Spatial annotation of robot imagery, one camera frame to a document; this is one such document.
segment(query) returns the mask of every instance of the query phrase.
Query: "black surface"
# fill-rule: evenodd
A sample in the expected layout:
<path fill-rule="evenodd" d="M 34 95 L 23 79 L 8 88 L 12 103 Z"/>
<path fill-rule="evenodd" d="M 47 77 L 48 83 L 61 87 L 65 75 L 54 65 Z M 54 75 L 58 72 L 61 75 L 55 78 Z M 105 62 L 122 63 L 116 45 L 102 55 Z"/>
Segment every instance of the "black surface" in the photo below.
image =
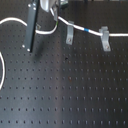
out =
<path fill-rule="evenodd" d="M 27 21 L 26 0 L 1 0 L 0 19 Z M 127 2 L 70 2 L 66 20 L 98 31 L 128 32 Z M 55 22 L 41 8 L 38 24 L 51 30 Z M 22 48 L 25 27 L 0 26 L 0 51 L 6 79 L 0 91 L 0 128 L 127 128 L 128 38 L 110 38 L 105 53 L 99 37 L 75 30 L 66 45 L 66 25 L 59 22 L 49 36 L 36 35 L 33 53 Z"/>

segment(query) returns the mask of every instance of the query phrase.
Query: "metal bracket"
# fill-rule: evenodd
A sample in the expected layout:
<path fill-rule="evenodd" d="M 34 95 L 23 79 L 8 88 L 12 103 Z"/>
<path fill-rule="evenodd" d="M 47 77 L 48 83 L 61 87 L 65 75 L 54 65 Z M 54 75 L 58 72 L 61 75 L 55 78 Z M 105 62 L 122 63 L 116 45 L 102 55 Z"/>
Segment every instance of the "metal bracket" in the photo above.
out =
<path fill-rule="evenodd" d="M 35 28 L 36 28 L 39 0 L 33 0 L 33 2 L 28 5 L 28 7 L 29 7 L 29 11 L 28 11 L 26 36 L 22 47 L 26 48 L 28 52 L 31 52 L 33 47 Z"/>
<path fill-rule="evenodd" d="M 41 26 L 36 23 L 36 30 L 40 30 L 40 29 L 41 29 Z"/>
<path fill-rule="evenodd" d="M 101 36 L 101 41 L 102 41 L 102 46 L 105 52 L 110 52 L 111 48 L 109 45 L 109 31 L 108 31 L 108 27 L 101 27 L 101 29 L 99 29 L 99 32 L 102 33 L 103 35 Z"/>
<path fill-rule="evenodd" d="M 71 25 L 68 25 L 66 44 L 72 45 L 72 43 L 73 43 L 73 34 L 74 34 L 74 27 L 71 26 Z"/>

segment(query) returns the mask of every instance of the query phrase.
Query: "silver bolt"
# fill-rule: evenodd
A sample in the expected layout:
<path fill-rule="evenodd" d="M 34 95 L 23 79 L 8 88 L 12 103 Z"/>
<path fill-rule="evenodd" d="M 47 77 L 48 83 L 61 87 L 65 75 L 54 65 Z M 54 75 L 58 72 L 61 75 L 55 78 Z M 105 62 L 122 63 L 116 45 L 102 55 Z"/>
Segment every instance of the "silver bolt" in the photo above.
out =
<path fill-rule="evenodd" d="M 71 38 L 68 39 L 68 42 L 71 42 Z"/>
<path fill-rule="evenodd" d="M 25 45 L 23 44 L 22 47 L 25 48 Z"/>
<path fill-rule="evenodd" d="M 105 47 L 106 47 L 106 49 L 109 49 L 109 46 L 108 45 L 106 45 Z"/>
<path fill-rule="evenodd" d="M 31 7 L 31 4 L 28 4 L 28 7 Z"/>
<path fill-rule="evenodd" d="M 28 52 L 30 52 L 30 49 L 27 49 Z"/>
<path fill-rule="evenodd" d="M 33 9 L 34 9 L 34 10 L 36 10 L 36 8 L 35 8 L 35 7 L 34 7 Z"/>

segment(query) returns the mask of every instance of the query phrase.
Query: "metal stand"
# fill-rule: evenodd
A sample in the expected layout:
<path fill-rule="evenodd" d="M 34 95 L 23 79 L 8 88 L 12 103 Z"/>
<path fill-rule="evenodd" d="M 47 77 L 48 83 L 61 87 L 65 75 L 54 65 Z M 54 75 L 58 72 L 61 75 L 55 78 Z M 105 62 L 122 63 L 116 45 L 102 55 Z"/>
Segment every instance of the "metal stand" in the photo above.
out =
<path fill-rule="evenodd" d="M 99 32 L 102 33 L 103 35 L 101 36 L 101 41 L 102 41 L 102 45 L 103 45 L 103 49 L 105 52 L 110 52 L 111 48 L 109 45 L 109 31 L 108 31 L 108 27 L 102 27 L 101 29 L 99 29 Z"/>
<path fill-rule="evenodd" d="M 74 33 L 74 27 L 71 25 L 68 25 L 66 44 L 72 45 L 73 33 Z"/>
<path fill-rule="evenodd" d="M 54 12 L 54 20 L 58 21 L 58 8 L 56 7 L 56 5 L 54 5 L 53 7 L 53 12 Z"/>

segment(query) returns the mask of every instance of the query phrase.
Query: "mounting hole grid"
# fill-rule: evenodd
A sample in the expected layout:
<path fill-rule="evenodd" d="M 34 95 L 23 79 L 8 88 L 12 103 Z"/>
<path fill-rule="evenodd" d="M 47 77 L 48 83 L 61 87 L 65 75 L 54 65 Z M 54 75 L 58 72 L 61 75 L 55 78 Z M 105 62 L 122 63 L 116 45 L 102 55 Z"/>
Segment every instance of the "mounting hole grid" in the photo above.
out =
<path fill-rule="evenodd" d="M 0 19 L 26 22 L 28 3 L 1 0 Z M 70 2 L 61 16 L 97 31 L 104 25 L 113 33 L 128 31 L 126 2 Z M 37 22 L 42 30 L 55 25 L 41 8 Z M 128 38 L 110 38 L 111 52 L 105 53 L 99 37 L 75 30 L 69 46 L 67 26 L 59 22 L 54 34 L 35 35 L 33 53 L 28 53 L 22 48 L 25 31 L 17 22 L 0 26 L 6 64 L 1 128 L 128 127 Z"/>

